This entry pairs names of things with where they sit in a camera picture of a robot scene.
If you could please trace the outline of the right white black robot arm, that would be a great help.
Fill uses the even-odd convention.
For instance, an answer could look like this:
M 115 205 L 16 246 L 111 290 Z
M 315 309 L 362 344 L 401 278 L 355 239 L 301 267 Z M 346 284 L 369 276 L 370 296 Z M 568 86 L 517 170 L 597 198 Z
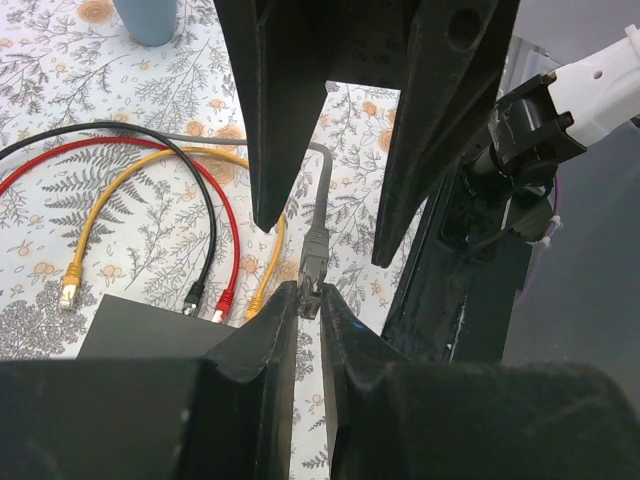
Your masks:
M 481 129 L 499 167 L 581 154 L 639 111 L 639 33 L 498 92 L 515 1 L 219 1 L 248 141 L 254 219 L 280 216 L 330 80 L 400 93 L 372 261 L 387 267 L 422 201 Z

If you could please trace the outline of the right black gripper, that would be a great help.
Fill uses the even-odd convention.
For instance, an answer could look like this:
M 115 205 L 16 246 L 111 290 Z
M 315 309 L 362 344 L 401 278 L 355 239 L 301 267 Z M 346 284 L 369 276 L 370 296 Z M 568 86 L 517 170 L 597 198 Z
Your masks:
M 244 118 L 253 219 L 283 212 L 329 81 L 401 90 L 372 251 L 391 263 L 497 97 L 516 1 L 218 1 Z

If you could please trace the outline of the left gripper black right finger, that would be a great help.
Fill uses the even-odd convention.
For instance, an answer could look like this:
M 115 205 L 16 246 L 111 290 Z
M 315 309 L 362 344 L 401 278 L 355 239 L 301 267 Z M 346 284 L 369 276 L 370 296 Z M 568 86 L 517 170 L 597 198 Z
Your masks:
M 322 290 L 334 479 L 635 479 L 639 421 L 580 364 L 413 362 Z

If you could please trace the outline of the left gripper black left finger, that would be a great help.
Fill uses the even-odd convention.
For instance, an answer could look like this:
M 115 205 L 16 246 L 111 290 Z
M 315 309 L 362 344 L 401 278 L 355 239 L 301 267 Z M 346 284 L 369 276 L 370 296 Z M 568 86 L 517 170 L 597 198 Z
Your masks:
M 5 361 L 5 479 L 285 479 L 297 286 L 189 358 Z

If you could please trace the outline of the black network switch box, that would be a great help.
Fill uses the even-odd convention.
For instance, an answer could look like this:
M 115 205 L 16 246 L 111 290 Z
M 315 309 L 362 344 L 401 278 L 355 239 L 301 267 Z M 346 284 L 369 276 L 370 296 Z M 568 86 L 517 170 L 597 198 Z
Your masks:
M 210 320 L 106 295 L 82 343 L 80 359 L 191 358 L 235 329 Z

